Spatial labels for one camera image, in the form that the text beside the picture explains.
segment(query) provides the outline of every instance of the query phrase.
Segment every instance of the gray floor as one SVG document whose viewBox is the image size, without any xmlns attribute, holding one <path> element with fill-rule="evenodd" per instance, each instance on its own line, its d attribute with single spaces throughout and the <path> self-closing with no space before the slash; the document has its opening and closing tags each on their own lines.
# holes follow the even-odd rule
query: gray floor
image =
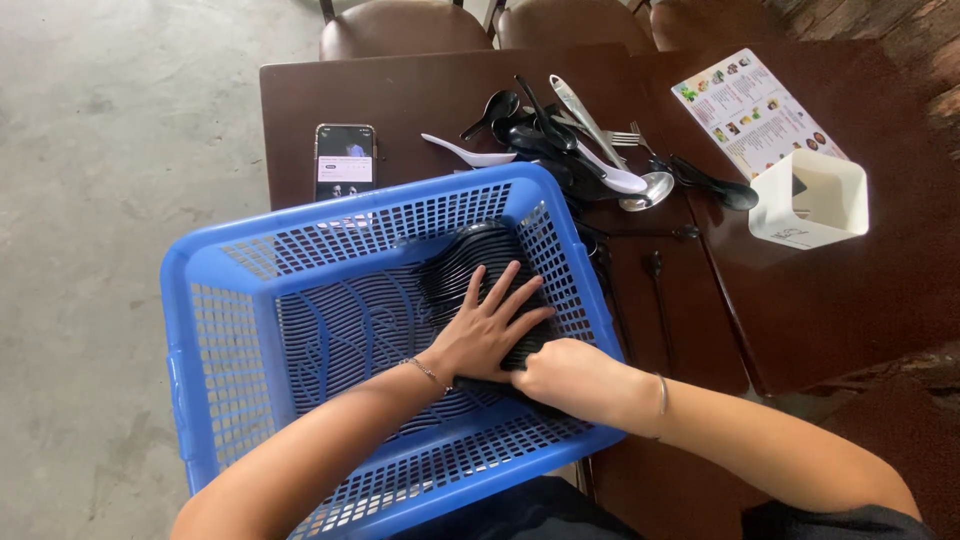
<svg viewBox="0 0 960 540">
<path fill-rule="evenodd" d="M 0 2 L 0 530 L 164 538 L 186 486 L 157 271 L 268 209 L 257 69 L 308 0 Z"/>
</svg>

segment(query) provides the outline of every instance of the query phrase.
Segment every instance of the black shirt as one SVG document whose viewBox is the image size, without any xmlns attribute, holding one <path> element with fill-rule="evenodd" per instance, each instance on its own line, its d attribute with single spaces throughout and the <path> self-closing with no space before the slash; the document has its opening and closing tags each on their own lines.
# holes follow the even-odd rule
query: black shirt
<svg viewBox="0 0 960 540">
<path fill-rule="evenodd" d="M 868 505 L 849 512 L 804 512 L 770 502 L 743 513 L 745 540 L 930 540 L 933 533 L 896 510 Z M 560 478 L 538 477 L 392 540 L 643 540 Z"/>
</svg>

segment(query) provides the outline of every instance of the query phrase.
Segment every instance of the phone screen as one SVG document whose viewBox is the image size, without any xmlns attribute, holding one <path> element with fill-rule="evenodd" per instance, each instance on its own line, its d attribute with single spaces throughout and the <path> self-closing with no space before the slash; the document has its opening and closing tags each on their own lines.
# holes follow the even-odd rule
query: phone screen
<svg viewBox="0 0 960 540">
<path fill-rule="evenodd" d="M 373 130 L 368 126 L 320 126 L 317 130 L 316 200 L 373 189 Z"/>
</svg>

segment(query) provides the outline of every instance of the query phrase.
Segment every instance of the human hand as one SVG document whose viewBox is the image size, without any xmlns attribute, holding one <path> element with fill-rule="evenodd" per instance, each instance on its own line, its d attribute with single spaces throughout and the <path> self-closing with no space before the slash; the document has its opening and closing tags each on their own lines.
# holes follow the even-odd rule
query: human hand
<svg viewBox="0 0 960 540">
<path fill-rule="evenodd" d="M 510 382 L 510 373 L 500 369 L 500 360 L 521 337 L 554 313 L 553 307 L 539 307 L 509 324 L 516 311 L 543 284 L 543 278 L 535 276 L 501 305 L 500 301 L 519 269 L 520 263 L 515 260 L 508 264 L 483 304 L 478 304 L 480 282 L 487 270 L 478 266 L 470 278 L 467 297 L 460 311 L 440 332 L 433 345 L 417 355 L 417 359 L 444 385 L 450 386 L 454 375 Z"/>
<path fill-rule="evenodd" d="M 514 386 L 538 402 L 619 429 L 636 426 L 636 411 L 659 411 L 659 379 L 622 364 L 576 339 L 549 341 L 527 356 L 526 371 L 512 373 Z"/>
</svg>

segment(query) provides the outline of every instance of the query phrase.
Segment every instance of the menu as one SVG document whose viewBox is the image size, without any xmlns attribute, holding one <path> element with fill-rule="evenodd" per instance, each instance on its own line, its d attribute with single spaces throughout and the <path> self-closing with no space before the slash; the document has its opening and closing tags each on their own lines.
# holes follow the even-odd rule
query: menu
<svg viewBox="0 0 960 540">
<path fill-rule="evenodd" d="M 674 86 L 673 93 L 748 179 L 796 148 L 847 159 L 750 49 Z"/>
</svg>

